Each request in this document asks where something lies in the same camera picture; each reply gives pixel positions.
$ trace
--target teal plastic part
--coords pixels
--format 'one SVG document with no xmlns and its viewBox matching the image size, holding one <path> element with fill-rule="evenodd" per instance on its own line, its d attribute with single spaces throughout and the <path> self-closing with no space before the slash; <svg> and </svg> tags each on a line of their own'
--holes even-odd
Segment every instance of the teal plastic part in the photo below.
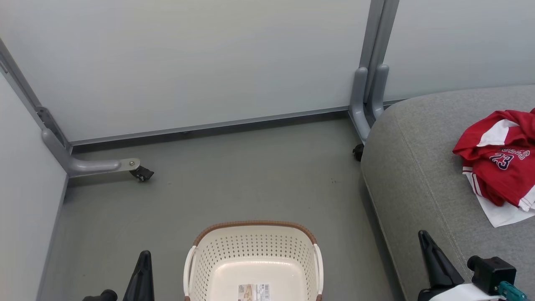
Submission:
<svg viewBox="0 0 535 301">
<path fill-rule="evenodd" d="M 500 282 L 498 293 L 507 298 L 508 301 L 527 301 L 526 294 L 507 281 Z"/>
</svg>

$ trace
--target white wall panel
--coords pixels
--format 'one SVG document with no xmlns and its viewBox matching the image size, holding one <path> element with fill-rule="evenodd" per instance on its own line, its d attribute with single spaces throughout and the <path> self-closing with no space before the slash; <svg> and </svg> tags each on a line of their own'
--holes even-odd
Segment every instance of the white wall panel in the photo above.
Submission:
<svg viewBox="0 0 535 301">
<path fill-rule="evenodd" d="M 535 84 L 534 29 L 532 0 L 400 0 L 384 100 Z"/>
<path fill-rule="evenodd" d="M 70 141 L 347 106 L 370 0 L 0 0 Z"/>
<path fill-rule="evenodd" d="M 0 75 L 0 300 L 37 298 L 66 173 Z"/>
</svg>

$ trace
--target barcode sticker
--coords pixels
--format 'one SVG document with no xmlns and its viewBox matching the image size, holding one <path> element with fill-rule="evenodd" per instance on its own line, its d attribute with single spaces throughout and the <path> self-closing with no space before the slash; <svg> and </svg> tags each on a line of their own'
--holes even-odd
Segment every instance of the barcode sticker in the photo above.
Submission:
<svg viewBox="0 0 535 301">
<path fill-rule="evenodd" d="M 269 284 L 241 284 L 238 301 L 271 301 Z"/>
</svg>

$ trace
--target brown basket rim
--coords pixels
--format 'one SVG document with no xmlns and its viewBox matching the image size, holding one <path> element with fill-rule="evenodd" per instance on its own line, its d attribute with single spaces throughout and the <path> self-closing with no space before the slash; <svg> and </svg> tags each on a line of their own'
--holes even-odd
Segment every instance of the brown basket rim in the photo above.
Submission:
<svg viewBox="0 0 535 301">
<path fill-rule="evenodd" d="M 249 226 L 249 225 L 272 225 L 272 226 L 295 228 L 305 233 L 313 244 L 317 244 L 316 238 L 314 237 L 314 235 L 312 235 L 312 232 L 310 232 L 307 228 L 297 223 L 281 222 L 281 221 L 238 221 L 238 222 L 227 222 L 227 223 L 221 223 L 221 224 L 215 224 L 215 225 L 209 226 L 204 231 L 202 231 L 199 234 L 199 236 L 197 236 L 197 238 L 193 242 L 193 245 L 198 246 L 199 243 L 201 242 L 201 239 L 203 239 L 204 236 L 206 236 L 208 233 L 214 230 L 230 228 L 230 227 L 242 227 L 242 226 Z"/>
</svg>

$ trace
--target gray floor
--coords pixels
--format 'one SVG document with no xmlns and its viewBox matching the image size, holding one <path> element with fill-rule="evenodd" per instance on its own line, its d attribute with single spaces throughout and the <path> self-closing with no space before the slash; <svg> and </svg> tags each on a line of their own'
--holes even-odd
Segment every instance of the gray floor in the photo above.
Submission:
<svg viewBox="0 0 535 301">
<path fill-rule="evenodd" d="M 204 228 L 281 220 L 316 236 L 324 300 L 393 300 L 351 156 L 357 140 L 350 121 L 336 119 L 84 154 L 139 157 L 156 173 L 146 183 L 124 174 L 67 189 L 42 299 L 111 288 L 121 300 L 147 249 L 156 300 L 183 300 L 184 260 Z"/>
</svg>

